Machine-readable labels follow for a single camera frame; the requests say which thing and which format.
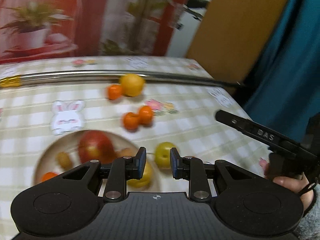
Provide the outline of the right human hand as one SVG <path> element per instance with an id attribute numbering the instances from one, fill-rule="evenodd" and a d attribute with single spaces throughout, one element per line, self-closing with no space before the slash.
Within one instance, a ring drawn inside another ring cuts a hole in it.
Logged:
<path id="1" fill-rule="evenodd" d="M 264 171 L 265 178 L 270 180 L 271 177 L 269 176 L 269 163 L 264 159 L 260 159 L 259 165 Z M 279 177 L 274 177 L 272 181 L 282 187 L 285 187 L 291 190 L 295 194 L 298 194 L 302 189 L 304 189 L 304 187 L 306 187 L 309 184 L 309 181 L 307 180 L 305 175 L 303 175 L 302 179 L 300 180 L 279 176 Z M 300 200 L 303 203 L 304 211 L 306 211 L 309 208 L 313 199 L 314 199 L 313 190 L 310 190 L 309 192 L 300 196 Z"/>

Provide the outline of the fuzzy grey sleeve forearm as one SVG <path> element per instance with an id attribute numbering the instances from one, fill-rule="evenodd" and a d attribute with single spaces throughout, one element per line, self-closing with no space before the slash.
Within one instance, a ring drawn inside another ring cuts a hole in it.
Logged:
<path id="1" fill-rule="evenodd" d="M 313 193 L 314 198 L 308 212 L 294 231 L 298 239 L 319 239 L 319 185 L 313 189 Z"/>

